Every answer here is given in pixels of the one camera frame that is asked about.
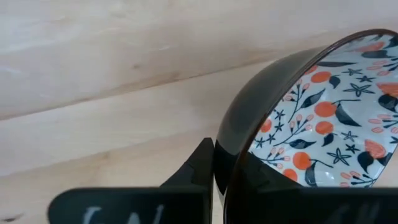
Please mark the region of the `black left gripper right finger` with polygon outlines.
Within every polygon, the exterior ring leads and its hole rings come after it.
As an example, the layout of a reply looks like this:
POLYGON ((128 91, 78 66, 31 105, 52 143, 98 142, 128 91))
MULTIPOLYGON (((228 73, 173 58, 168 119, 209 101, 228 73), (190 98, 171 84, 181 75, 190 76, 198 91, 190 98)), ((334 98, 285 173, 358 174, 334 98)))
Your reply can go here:
POLYGON ((302 187, 252 154, 240 175, 232 223, 397 223, 396 188, 302 187))

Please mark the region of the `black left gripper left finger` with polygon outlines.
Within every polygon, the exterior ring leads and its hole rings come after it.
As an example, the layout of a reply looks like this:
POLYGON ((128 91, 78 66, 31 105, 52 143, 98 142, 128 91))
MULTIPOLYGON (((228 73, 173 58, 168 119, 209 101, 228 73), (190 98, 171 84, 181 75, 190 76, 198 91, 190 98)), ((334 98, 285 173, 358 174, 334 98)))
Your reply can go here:
POLYGON ((50 224, 211 223, 211 138, 203 139, 182 166, 158 187, 86 187, 56 196, 50 224))

